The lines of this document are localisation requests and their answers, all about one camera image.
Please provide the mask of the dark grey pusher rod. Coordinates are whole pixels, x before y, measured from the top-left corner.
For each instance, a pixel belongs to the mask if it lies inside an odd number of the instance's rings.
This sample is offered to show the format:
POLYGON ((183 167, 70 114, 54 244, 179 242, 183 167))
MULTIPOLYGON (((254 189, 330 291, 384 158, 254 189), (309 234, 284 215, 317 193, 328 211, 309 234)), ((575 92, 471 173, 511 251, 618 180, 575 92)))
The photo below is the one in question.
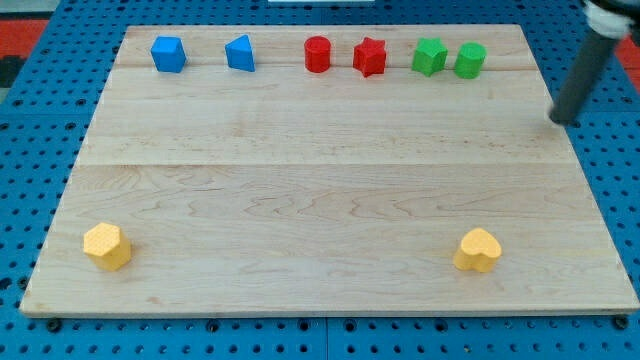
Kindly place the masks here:
POLYGON ((573 65, 549 111, 549 118, 553 123, 578 124, 578 115, 619 42, 620 38, 606 37, 592 29, 587 31, 573 65))

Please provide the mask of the white and black rod mount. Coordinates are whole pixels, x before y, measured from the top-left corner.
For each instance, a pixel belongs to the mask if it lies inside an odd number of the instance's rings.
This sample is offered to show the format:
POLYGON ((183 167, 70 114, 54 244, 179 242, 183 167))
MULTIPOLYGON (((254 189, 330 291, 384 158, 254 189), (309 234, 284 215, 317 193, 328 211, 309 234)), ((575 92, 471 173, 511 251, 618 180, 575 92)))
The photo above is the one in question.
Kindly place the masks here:
POLYGON ((597 34, 622 39, 639 22, 639 0, 583 0, 589 27, 597 34))

